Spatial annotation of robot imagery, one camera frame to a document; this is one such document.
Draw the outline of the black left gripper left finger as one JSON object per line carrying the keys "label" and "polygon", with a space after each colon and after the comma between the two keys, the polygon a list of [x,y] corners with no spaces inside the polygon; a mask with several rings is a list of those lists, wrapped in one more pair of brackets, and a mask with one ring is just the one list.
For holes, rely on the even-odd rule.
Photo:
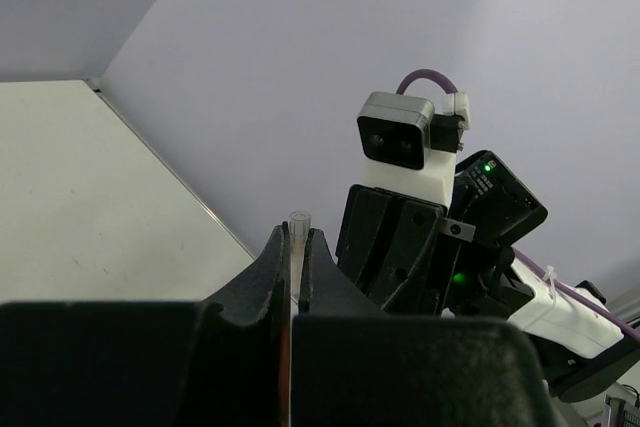
{"label": "black left gripper left finger", "polygon": [[5,426],[276,426],[287,414],[290,234],[198,301],[1,308]]}

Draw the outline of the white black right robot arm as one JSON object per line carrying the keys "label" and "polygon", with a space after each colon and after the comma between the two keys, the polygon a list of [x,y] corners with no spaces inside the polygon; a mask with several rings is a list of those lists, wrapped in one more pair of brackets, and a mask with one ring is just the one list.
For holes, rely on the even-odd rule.
{"label": "white black right robot arm", "polygon": [[419,170],[368,161],[348,194],[339,268],[389,314],[505,320],[529,336],[551,394],[579,402],[639,359],[639,335],[590,282],[571,287],[516,245],[546,207],[493,152],[433,153]]}

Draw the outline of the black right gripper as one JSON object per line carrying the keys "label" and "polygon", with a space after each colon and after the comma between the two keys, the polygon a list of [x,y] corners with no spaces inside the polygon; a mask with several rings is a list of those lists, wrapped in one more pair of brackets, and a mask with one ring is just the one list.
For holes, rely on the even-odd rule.
{"label": "black right gripper", "polygon": [[422,296],[427,315],[508,317],[532,300],[512,270],[514,244],[548,210],[497,154],[481,150],[456,166],[432,257],[444,215],[441,205],[352,185],[335,251],[339,269],[387,313],[416,313]]}

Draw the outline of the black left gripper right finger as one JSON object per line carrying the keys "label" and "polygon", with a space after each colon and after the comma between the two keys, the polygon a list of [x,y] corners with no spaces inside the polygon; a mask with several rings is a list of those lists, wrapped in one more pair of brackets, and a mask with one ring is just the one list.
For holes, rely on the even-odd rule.
{"label": "black left gripper right finger", "polygon": [[534,349],[490,319],[387,315],[337,268],[325,236],[305,246],[292,320],[295,426],[551,426]]}

